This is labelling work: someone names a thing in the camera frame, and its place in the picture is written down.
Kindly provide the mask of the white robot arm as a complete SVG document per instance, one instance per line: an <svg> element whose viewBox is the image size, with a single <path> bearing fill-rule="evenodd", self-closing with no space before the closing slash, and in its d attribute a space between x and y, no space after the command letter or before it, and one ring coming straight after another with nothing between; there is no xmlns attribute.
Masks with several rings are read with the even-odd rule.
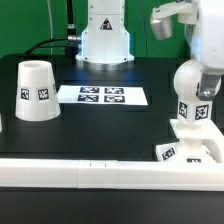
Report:
<svg viewBox="0 0 224 224"><path fill-rule="evenodd" d="M88 25L81 35L81 66L114 70L134 59L124 27L125 0L88 0ZM191 55L202 78L197 97L211 101L224 74L224 0L175 0L152 10L150 24L158 40L172 36L171 17L185 25Z"/></svg>

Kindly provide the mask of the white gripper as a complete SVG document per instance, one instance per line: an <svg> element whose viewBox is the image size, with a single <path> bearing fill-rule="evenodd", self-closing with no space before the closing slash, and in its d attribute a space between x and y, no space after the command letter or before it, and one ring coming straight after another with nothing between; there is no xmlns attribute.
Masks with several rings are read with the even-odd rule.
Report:
<svg viewBox="0 0 224 224"><path fill-rule="evenodd" d="M193 30L185 32L192 56L201 64L203 73L199 82L198 98L212 101L221 85L224 73L224 0L181 0L152 9L151 23L157 39L172 36L171 17Z"/></svg>

